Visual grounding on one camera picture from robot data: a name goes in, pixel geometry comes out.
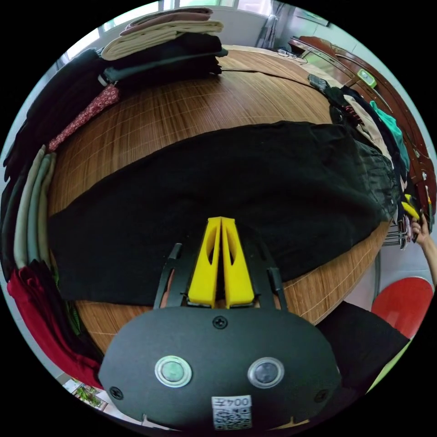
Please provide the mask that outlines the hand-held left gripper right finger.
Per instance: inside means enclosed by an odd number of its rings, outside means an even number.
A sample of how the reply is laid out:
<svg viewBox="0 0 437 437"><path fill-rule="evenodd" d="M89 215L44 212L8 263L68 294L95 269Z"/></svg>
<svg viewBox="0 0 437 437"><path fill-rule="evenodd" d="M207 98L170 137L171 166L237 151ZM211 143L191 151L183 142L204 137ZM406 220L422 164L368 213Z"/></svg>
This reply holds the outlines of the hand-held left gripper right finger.
<svg viewBox="0 0 437 437"><path fill-rule="evenodd" d="M255 295L236 222L221 218L226 307L250 306Z"/></svg>

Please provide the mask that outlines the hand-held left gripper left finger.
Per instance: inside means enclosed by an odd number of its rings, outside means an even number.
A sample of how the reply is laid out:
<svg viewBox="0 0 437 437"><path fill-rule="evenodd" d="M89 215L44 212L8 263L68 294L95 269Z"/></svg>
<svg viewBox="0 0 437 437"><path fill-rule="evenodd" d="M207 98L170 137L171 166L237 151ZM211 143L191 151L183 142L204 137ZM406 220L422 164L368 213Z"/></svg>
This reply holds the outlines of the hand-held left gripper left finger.
<svg viewBox="0 0 437 437"><path fill-rule="evenodd" d="M188 303L214 308L221 244L221 217L209 218L188 289Z"/></svg>

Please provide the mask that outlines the person's right hand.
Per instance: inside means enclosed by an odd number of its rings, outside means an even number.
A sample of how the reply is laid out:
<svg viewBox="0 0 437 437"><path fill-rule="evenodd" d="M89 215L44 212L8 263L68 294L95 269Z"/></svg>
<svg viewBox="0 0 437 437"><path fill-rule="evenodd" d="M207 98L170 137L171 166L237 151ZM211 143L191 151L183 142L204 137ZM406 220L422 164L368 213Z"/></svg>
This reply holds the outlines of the person's right hand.
<svg viewBox="0 0 437 437"><path fill-rule="evenodd" d="M412 219L412 233L414 234L415 242L421 248L424 248L430 240L428 223L424 214L421 215L420 220Z"/></svg>

